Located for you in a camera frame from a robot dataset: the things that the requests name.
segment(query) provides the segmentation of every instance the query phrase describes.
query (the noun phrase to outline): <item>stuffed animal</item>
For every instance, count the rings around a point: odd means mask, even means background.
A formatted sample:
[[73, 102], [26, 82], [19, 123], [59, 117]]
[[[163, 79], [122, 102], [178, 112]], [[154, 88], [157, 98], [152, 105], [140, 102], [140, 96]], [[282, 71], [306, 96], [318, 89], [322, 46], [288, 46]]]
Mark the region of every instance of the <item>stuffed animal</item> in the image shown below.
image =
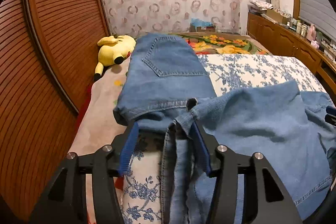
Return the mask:
[[114, 64], [120, 65], [130, 54], [135, 47], [135, 40], [128, 35], [120, 35], [115, 38], [103, 37], [98, 41], [97, 45], [101, 48], [98, 53], [98, 64], [94, 72], [94, 81], [101, 78], [104, 67]]

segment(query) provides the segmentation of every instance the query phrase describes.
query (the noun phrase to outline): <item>window blind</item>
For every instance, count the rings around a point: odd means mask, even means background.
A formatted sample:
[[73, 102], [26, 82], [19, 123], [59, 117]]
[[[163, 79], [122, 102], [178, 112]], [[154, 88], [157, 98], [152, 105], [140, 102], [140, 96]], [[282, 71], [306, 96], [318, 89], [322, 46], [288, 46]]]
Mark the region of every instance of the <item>window blind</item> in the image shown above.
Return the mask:
[[300, 0], [299, 17], [336, 40], [336, 13], [328, 0]]

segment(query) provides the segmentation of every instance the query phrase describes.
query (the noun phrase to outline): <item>box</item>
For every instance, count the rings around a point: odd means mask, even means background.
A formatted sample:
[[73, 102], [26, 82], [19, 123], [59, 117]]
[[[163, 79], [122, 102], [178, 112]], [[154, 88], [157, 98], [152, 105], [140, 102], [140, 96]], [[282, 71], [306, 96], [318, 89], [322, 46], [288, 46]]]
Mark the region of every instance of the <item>box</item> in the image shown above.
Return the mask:
[[195, 27], [194, 25], [190, 24], [190, 31], [191, 32], [215, 32], [216, 26]]
[[279, 13], [275, 12], [274, 10], [268, 9], [266, 12], [266, 15], [269, 16], [270, 18], [276, 20], [279, 23], [287, 25], [287, 22], [290, 21], [290, 18], [285, 18]]

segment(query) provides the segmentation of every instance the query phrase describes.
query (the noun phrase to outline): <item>blue denim jeans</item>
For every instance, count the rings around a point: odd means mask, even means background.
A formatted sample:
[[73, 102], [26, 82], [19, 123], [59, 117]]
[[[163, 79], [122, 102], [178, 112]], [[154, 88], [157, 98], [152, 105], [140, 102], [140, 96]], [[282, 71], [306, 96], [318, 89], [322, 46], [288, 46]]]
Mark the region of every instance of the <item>blue denim jeans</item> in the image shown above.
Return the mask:
[[[191, 112], [186, 110], [188, 98], [199, 102]], [[305, 219], [331, 183], [326, 154], [333, 155], [335, 132], [323, 120], [330, 104], [328, 95], [300, 93], [293, 81], [217, 98], [209, 76], [182, 38], [148, 34], [137, 40], [114, 116], [123, 125], [137, 120], [143, 132], [166, 133], [163, 223], [205, 223], [209, 210], [215, 180], [194, 162], [189, 138], [194, 117], [236, 153], [264, 153]], [[240, 177], [236, 223], [243, 206], [241, 182]]]

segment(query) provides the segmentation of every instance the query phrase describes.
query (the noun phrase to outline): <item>metal screw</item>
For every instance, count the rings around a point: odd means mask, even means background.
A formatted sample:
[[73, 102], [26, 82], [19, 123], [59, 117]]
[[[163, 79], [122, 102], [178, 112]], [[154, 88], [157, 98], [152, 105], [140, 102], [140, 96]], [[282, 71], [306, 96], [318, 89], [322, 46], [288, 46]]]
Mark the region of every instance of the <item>metal screw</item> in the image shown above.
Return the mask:
[[264, 158], [264, 155], [261, 154], [260, 152], [255, 153], [254, 156], [256, 157], [257, 160], [262, 160]]
[[70, 152], [67, 154], [67, 159], [72, 160], [76, 157], [76, 153], [75, 152]]
[[227, 150], [227, 147], [225, 145], [218, 145], [217, 150], [220, 152], [225, 152]]
[[112, 150], [112, 146], [109, 144], [103, 146], [103, 151], [105, 152], [110, 152]]

